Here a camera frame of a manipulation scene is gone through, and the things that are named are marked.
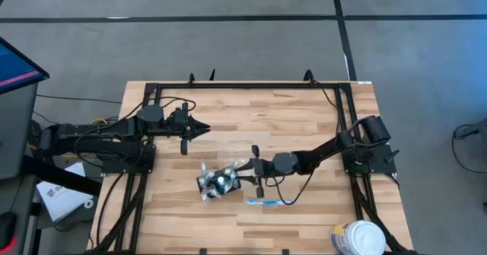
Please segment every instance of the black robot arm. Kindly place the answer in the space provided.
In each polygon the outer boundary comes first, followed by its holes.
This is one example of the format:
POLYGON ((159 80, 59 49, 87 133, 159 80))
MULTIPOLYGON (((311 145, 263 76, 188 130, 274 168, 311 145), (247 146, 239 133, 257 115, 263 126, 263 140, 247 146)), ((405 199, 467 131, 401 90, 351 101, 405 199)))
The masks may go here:
POLYGON ((66 152, 107 153, 129 158, 137 157, 143 149, 144 136, 179 136, 181 154, 187 154, 187 141, 210 131, 210 126, 188 114, 188 103, 176 108, 166 119, 159 105, 143 107, 137 115, 111 125, 54 125, 44 129, 40 149, 44 155, 66 152))
MULTIPOLYGON (((374 148, 385 145, 389 140, 390 135, 382 119, 379 116, 368 116, 358 120, 350 129, 338 132, 335 138, 313 150, 277 153, 271 161, 259 159, 256 155, 237 171, 254 169, 256 181, 294 173, 311 174, 322 161, 345 150, 351 150, 358 161, 365 161, 373 156, 371 152, 374 148), (361 141, 352 135, 354 128, 359 126, 364 133, 360 138, 361 141)), ((253 148, 253 151, 255 154, 258 148, 253 148)))

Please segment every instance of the cable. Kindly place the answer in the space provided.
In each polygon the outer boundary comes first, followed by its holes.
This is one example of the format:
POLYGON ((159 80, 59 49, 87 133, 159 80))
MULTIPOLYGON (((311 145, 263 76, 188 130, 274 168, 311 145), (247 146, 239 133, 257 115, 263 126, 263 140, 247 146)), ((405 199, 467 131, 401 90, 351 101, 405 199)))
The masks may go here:
POLYGON ((192 103, 193 103, 193 107, 192 107, 192 108, 190 108, 190 109, 188 109, 188 111, 194 110, 194 109, 195 109, 195 107, 196 107, 196 103, 195 103, 195 101, 193 101, 193 100, 187 100, 187 99, 180 98, 180 97, 174 97, 174 99, 173 99, 173 100, 171 100, 169 103, 166 103, 166 104, 162 105, 162 108, 165 108, 165 107, 169 106, 170 104, 172 104, 174 101, 177 101, 177 100, 184 100, 184 101, 189 101, 189 102, 192 102, 192 103))
POLYGON ((265 185, 266 185, 267 187, 274 187, 274 186, 278 186, 278 185, 280 185, 280 184, 281 184, 281 183, 284 181, 284 179, 285 179, 285 176, 283 176, 283 177, 282 177, 282 180, 280 180, 280 181, 279 181, 279 183, 277 183, 277 184, 273 184, 273 185, 269 185, 269 184, 267 183, 268 178, 266 178, 265 185))
POLYGON ((319 82, 318 82, 318 81, 316 81, 316 80, 314 80, 314 82, 315 82, 315 83, 317 83, 317 84, 320 86, 321 91, 323 91, 323 93, 324 93, 324 94, 325 94, 325 96, 326 96, 326 99, 328 100, 328 103, 329 103, 330 105, 334 106, 336 110, 338 110, 338 107, 336 107, 336 105, 335 105, 334 103, 332 103, 332 101, 329 99, 328 94, 326 93, 326 91, 325 91, 325 89, 323 88, 323 86, 321 85, 321 83, 319 83, 319 82))
MULTIPOLYGON (((86 153, 82 156, 87 157, 88 155, 89 155, 89 153, 86 153)), ((61 158, 79 158, 77 155, 60 155, 59 157, 61 157, 61 158)))
POLYGON ((103 201, 103 205, 101 206, 100 216, 98 216, 98 226, 97 226, 97 245, 100 244, 100 227, 101 227, 101 219, 103 218, 103 213, 105 211, 105 206, 107 206, 108 198, 110 198, 110 194, 112 194, 113 188, 115 188, 116 183, 122 178, 123 174, 120 174, 112 183, 112 186, 108 189, 107 196, 103 201))
POLYGON ((399 185, 399 181, 392 174, 386 174, 386 176, 389 177, 390 179, 392 179, 394 181, 394 183, 396 183, 398 190, 401 189, 401 186, 399 185))
POLYGON ((90 166, 93 166, 93 167, 98 167, 98 168, 103 169, 103 167, 102 167, 102 166, 100 166, 99 164, 94 164, 94 163, 92 163, 92 162, 90 162, 90 161, 86 160, 86 158, 85 158, 83 155, 78 155, 78 158, 79 158, 80 160, 84 161, 86 164, 89 164, 90 166))
POLYGON ((316 84, 318 84, 321 88, 321 91, 323 92, 323 94, 325 94, 325 97, 326 97, 326 100, 328 100, 328 103, 330 105, 332 105, 333 107, 335 107, 335 110, 336 110, 336 115, 338 116, 337 120, 336 120, 336 128, 335 128, 335 134, 338 134, 338 129, 339 129, 339 125, 340 125, 340 112, 338 111, 338 107, 330 100, 330 98, 328 97, 328 94, 326 93, 325 89, 323 88, 322 84, 319 83, 318 81, 314 80, 314 82, 316 84))
POLYGON ((35 110, 32 110, 32 112, 33 112, 34 114, 36 114, 37 116, 40 116, 42 119, 44 119, 44 120, 45 120, 45 121, 47 121, 48 123, 52 123, 52 124, 55 124, 55 125, 58 125, 58 124, 59 124, 59 123, 57 123, 57 122, 53 122, 53 121, 51 121, 51 120, 47 119, 47 118, 46 118, 44 115, 42 115, 42 114, 40 114, 40 113, 37 113, 35 110))
POLYGON ((95 98, 59 97, 59 96, 42 95, 42 94, 38 94, 37 96, 38 97, 44 97, 44 98, 51 98, 51 99, 61 99, 61 100, 89 100, 89 101, 96 101, 96 102, 103 102, 103 103, 111 103, 111 104, 121 104, 122 103, 122 102, 119 102, 119 101, 104 100, 104 99, 95 99, 95 98))
POLYGON ((53 228, 54 228, 54 229, 56 229, 56 230, 57 230, 57 231, 59 231, 59 232, 68 232, 68 231, 72 230, 72 229, 74 228, 74 226, 75 226, 75 225, 76 225, 76 224, 73 224, 72 226, 70 226, 70 227, 68 227, 68 228, 66 228, 66 229, 57 228, 56 226, 53 226, 53 228))
MULTIPOLYGON (((335 129, 335 134, 337 134, 338 133, 338 129, 339 129, 339 124, 340 124, 340 112, 338 111, 338 107, 330 100, 330 98, 328 97, 328 94, 326 93, 326 91, 323 88, 323 86, 321 85, 321 83, 319 83, 316 80, 314 80, 314 82, 320 85, 321 91, 323 92, 323 94, 325 94, 325 97, 326 97, 326 100, 328 100, 328 103, 331 104, 333 107, 335 107, 335 110, 336 110, 336 113, 337 113, 337 116, 338 116, 338 119, 336 121, 336 129, 335 129)), ((292 202, 286 202, 282 198, 281 190, 279 188, 279 184, 281 184, 282 181, 284 181, 284 178, 285 177, 282 177, 282 180, 280 180, 279 182, 276 180, 275 177, 273 177, 272 179, 274 180, 274 183, 275 183, 273 185, 268 185, 267 179, 266 179, 266 182, 265 183, 266 183, 266 186, 277 188, 277 193, 279 194, 279 198, 281 199, 282 203, 284 203, 287 206, 291 206, 291 205, 294 205, 296 203, 296 201, 298 201, 299 196, 301 196, 301 194, 303 193, 303 191, 306 188, 307 184, 310 182, 310 179, 313 176, 313 174, 314 174, 314 171, 311 172, 310 176, 306 180, 306 183, 304 183, 304 185, 301 188, 301 190, 299 191, 298 195, 296 196, 296 198, 294 198, 294 200, 292 202)))
POLYGON ((103 123, 105 123, 105 125, 108 125, 108 122, 105 119, 103 119, 103 118, 96 118, 95 120, 91 121, 90 124, 93 125, 96 122, 103 122, 103 123))
POLYGON ((15 201, 17 200, 18 193, 21 190, 22 181, 24 181, 24 177, 21 178, 21 182, 18 184, 17 192, 15 193, 14 200, 12 201, 12 205, 10 206, 9 212, 11 212, 12 209, 14 208, 14 204, 15 201))
POLYGON ((273 177, 272 179, 274 179, 274 182, 275 182, 275 188, 277 188, 277 194, 279 194, 279 198, 281 199, 282 203, 284 203, 285 205, 287 206, 291 206, 291 205, 294 205, 294 203, 296 201, 298 201, 298 198, 299 196, 301 196, 301 194, 303 193, 303 190, 306 188, 307 184, 310 182, 310 179, 311 177, 313 176, 314 174, 314 171, 311 172, 310 176, 307 178, 306 180, 306 183, 304 183, 303 187, 301 188, 301 190, 299 190, 299 193, 298 195, 296 196, 296 198, 294 198, 294 200, 292 202, 286 202, 283 198, 282 198, 282 195, 281 195, 281 190, 279 189, 279 183, 277 182, 277 180, 275 179, 275 177, 273 177))
POLYGON ((466 171, 470 171, 470 172, 473 172, 473 173, 477 173, 477 174, 487 174, 487 171, 474 171, 474 170, 471 170, 469 169, 468 167, 465 167, 461 162, 460 160, 458 159, 458 156, 457 156, 457 153, 455 152, 455 146, 454 146, 454 140, 455 140, 455 135, 457 134, 457 131, 458 129, 464 127, 464 126, 471 126, 472 124, 464 124, 464 125, 461 125, 461 126, 458 126, 455 130, 454 130, 454 134, 451 136, 451 151, 454 153, 454 157, 455 157, 455 160, 457 160, 457 163, 466 171))
POLYGON ((88 233, 88 239, 90 240, 90 245, 91 245, 90 250, 92 250, 94 247, 94 243, 93 243, 93 239, 91 238, 91 231, 88 233))
POLYGON ((108 117, 108 118, 105 118, 106 121, 111 121, 111 120, 115 120, 117 121, 119 119, 118 115, 117 116, 112 116, 112 117, 108 117))
POLYGON ((85 157, 85 158, 90 158, 90 159, 94 159, 94 160, 98 160, 98 158, 97 158, 96 156, 89 155, 88 153, 87 153, 87 155, 86 155, 86 156, 84 156, 84 155, 83 155, 83 157, 85 157))

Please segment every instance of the white paper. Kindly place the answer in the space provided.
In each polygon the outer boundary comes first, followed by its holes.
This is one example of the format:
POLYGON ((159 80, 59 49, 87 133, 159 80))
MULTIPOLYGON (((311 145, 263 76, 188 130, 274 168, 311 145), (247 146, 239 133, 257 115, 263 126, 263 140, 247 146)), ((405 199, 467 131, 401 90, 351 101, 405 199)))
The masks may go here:
MULTIPOLYGON (((65 169, 74 174, 85 176, 83 164, 75 163, 65 169)), ((92 199, 92 195, 80 193, 78 191, 66 189, 63 186, 55 185, 54 183, 42 182, 37 184, 40 196, 47 207, 47 211, 51 216, 53 222, 57 222, 73 212, 84 202, 92 199)))

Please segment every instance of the wooden table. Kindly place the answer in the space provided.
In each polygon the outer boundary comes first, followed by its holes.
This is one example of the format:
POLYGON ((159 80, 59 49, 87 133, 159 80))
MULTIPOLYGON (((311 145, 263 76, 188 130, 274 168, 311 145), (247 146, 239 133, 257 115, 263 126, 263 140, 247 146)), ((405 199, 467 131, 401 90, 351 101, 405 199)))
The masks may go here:
MULTIPOLYGON (((127 84, 120 116, 142 101, 145 83, 127 84)), ((370 83, 352 82, 352 90, 358 118, 379 114, 370 83)), ((355 221, 349 177, 343 171, 340 155, 321 163, 293 206, 247 205, 246 199, 256 198, 256 188, 249 183, 204 206, 196 185, 202 161, 215 170, 234 161, 248 161, 251 145, 258 145, 261 158, 270 160, 276 152, 312 149, 331 139, 337 113, 320 89, 173 89, 164 90, 162 95, 196 101, 191 114, 211 125, 212 131, 190 142, 187 156, 180 155, 178 139, 154 139, 157 157, 148 177, 137 253, 198 253, 200 248, 207 248, 208 253, 281 253, 282 249, 291 253, 336 253, 329 240, 330 228, 355 221)), ((328 95, 334 101, 331 90, 328 95)), ((180 107, 180 103, 164 112, 168 114, 174 107, 180 107)), ((103 180, 100 201, 116 177, 112 174, 103 180)), ((118 182, 107 203, 102 237, 119 217, 126 178, 124 175, 118 182)), ((286 177, 281 184, 284 198, 294 199, 306 179, 286 177)), ((372 177, 372 186, 379 216, 402 245, 412 248, 397 185, 378 174, 372 177)), ((265 192, 267 199, 279 198, 275 188, 265 187, 265 192)), ((131 230, 129 219, 125 248, 131 230)))

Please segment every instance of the container lid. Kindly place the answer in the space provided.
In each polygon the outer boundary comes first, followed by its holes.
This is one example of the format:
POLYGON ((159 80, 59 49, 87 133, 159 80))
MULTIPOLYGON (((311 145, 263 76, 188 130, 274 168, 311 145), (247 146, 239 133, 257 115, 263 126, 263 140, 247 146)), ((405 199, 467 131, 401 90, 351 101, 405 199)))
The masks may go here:
POLYGON ((346 233, 347 242, 355 255, 382 255, 386 250, 386 237, 373 222, 358 221, 346 233))

